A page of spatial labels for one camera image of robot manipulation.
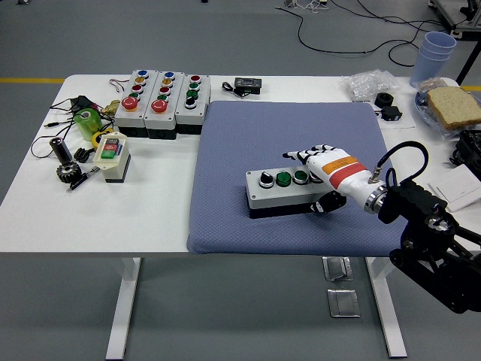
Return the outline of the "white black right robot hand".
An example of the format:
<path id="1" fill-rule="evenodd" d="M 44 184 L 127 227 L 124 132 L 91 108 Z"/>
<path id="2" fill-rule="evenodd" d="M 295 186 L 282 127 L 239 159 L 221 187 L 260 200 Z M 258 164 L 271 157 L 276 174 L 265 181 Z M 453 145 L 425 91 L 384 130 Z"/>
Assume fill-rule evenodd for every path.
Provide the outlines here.
<path id="1" fill-rule="evenodd" d="M 283 157 L 301 161 L 310 175 L 340 195 L 352 197 L 369 214 L 380 211 L 387 193 L 386 183 L 380 180 L 380 165 L 370 171 L 345 150 L 327 144 L 287 152 Z"/>

